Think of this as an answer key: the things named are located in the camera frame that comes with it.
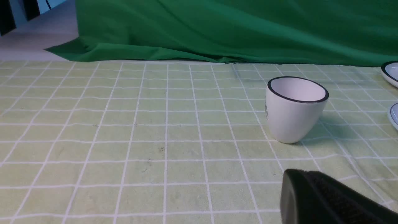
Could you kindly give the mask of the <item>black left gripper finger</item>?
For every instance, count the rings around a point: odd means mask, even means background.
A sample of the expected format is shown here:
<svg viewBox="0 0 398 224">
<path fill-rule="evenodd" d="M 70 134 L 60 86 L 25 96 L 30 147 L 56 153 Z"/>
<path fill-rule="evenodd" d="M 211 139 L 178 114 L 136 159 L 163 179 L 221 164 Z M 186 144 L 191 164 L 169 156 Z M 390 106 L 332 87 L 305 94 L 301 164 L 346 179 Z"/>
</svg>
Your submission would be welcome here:
<svg viewBox="0 0 398 224">
<path fill-rule="evenodd" d="M 319 171 L 287 169 L 280 194 L 283 224 L 396 224 L 396 212 Z"/>
</svg>

